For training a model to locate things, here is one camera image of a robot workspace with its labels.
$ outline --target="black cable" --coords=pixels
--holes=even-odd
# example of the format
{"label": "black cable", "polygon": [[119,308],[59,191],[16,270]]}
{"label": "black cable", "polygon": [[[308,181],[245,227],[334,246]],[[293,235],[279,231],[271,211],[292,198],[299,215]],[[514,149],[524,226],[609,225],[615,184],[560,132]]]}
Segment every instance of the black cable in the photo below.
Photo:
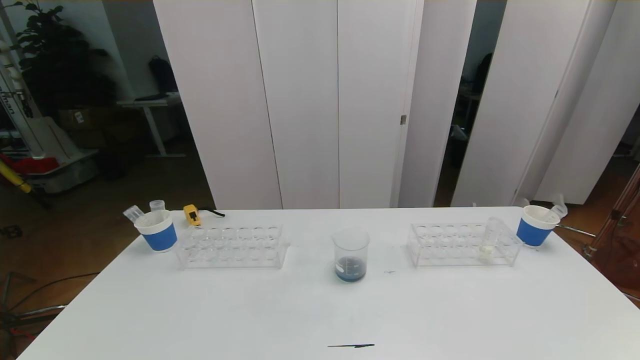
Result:
{"label": "black cable", "polygon": [[212,212],[212,213],[214,213],[214,214],[218,215],[218,216],[219,216],[219,217],[221,217],[221,218],[223,218],[223,217],[225,217],[225,216],[226,216],[225,214],[220,213],[219,211],[216,211],[214,208],[212,208],[212,207],[210,207],[210,206],[202,206],[202,207],[201,207],[201,208],[199,208],[199,209],[200,209],[200,210],[207,210],[207,211],[210,211],[210,212]]}
{"label": "black cable", "polygon": [[58,283],[58,282],[65,281],[65,280],[77,279],[78,277],[85,277],[85,276],[98,275],[99,273],[100,273],[100,272],[98,271],[98,272],[92,272],[92,273],[90,273],[90,274],[83,274],[83,275],[70,276],[70,277],[66,277],[66,278],[64,278],[64,279],[60,279],[60,280],[56,280],[56,281],[52,281],[52,282],[50,282],[50,283],[48,283],[48,284],[44,284],[44,285],[42,285],[41,287],[39,287],[39,288],[37,288],[37,289],[33,290],[29,295],[27,295],[27,296],[23,297],[23,298],[22,298],[22,300],[18,301],[18,303],[17,303],[16,305],[12,306],[12,307],[11,307],[11,309],[9,309],[9,312],[13,311],[16,307],[18,307],[18,306],[22,305],[22,303],[23,303],[23,302],[25,302],[25,301],[27,301],[27,299],[28,299],[28,298],[30,298],[33,294],[35,294],[35,293],[37,293],[38,291],[40,291],[40,290],[42,290],[42,289],[46,288],[46,287],[47,287],[47,286],[49,286],[49,285],[53,285],[53,284],[56,284],[56,283]]}

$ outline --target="green leaves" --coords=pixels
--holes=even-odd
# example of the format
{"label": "green leaves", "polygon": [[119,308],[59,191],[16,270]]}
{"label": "green leaves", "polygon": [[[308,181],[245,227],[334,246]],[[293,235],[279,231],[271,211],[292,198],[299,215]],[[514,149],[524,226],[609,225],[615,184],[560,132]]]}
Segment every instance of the green leaves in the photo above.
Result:
{"label": "green leaves", "polygon": [[17,36],[28,55],[20,61],[22,77],[41,112],[56,116],[59,109],[113,104],[115,83],[95,70],[97,57],[108,53],[92,49],[80,31],[62,23],[63,7],[43,10],[34,0],[16,6],[33,12]]}

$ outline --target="blue and white cup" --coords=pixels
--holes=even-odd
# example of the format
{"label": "blue and white cup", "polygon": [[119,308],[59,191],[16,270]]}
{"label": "blue and white cup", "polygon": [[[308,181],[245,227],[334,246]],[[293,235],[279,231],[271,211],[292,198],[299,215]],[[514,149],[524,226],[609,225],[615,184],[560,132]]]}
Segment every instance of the blue and white cup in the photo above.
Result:
{"label": "blue and white cup", "polygon": [[553,211],[537,205],[524,207],[518,237],[528,246],[538,247],[560,223],[560,217]]}
{"label": "blue and white cup", "polygon": [[171,218],[171,211],[156,210],[146,213],[136,219],[133,226],[138,229],[151,249],[157,252],[166,252],[171,249],[178,240]]}

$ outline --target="test tube rack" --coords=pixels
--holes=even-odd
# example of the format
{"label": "test tube rack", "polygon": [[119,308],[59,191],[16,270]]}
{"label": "test tube rack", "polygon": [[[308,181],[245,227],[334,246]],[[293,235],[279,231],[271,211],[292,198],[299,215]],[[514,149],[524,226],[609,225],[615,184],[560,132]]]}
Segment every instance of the test tube rack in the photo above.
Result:
{"label": "test tube rack", "polygon": [[282,226],[190,226],[175,252],[183,268],[282,268]]}
{"label": "test tube rack", "polygon": [[522,241],[499,221],[497,239],[483,243],[487,223],[412,224],[407,248],[413,264],[423,266],[513,266]]}

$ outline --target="desk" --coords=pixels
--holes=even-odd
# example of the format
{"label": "desk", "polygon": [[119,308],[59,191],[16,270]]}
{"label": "desk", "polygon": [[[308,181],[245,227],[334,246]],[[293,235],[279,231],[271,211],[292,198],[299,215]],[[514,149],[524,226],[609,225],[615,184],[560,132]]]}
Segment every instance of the desk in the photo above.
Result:
{"label": "desk", "polygon": [[141,108],[145,117],[147,118],[147,122],[149,123],[149,128],[151,129],[151,135],[154,137],[154,142],[156,143],[156,147],[158,148],[158,155],[152,155],[153,157],[160,158],[183,158],[185,154],[167,154],[164,149],[164,143],[162,138],[160,137],[160,132],[158,131],[158,127],[156,121],[154,120],[154,114],[151,112],[151,108],[156,108],[159,106],[173,106],[176,104],[180,104],[182,99],[180,98],[180,94],[171,93],[168,97],[157,100],[147,100],[147,101],[135,101],[135,100],[124,100],[118,101],[117,104],[122,106],[123,108]]}
{"label": "desk", "polygon": [[[283,268],[180,271],[138,237],[19,359],[640,359],[640,311],[555,234],[514,267],[415,269],[406,255],[412,222],[515,230],[521,208],[224,212],[202,221],[283,224]],[[181,211],[174,223],[185,230]],[[345,226],[371,235],[353,284],[332,270]]]}

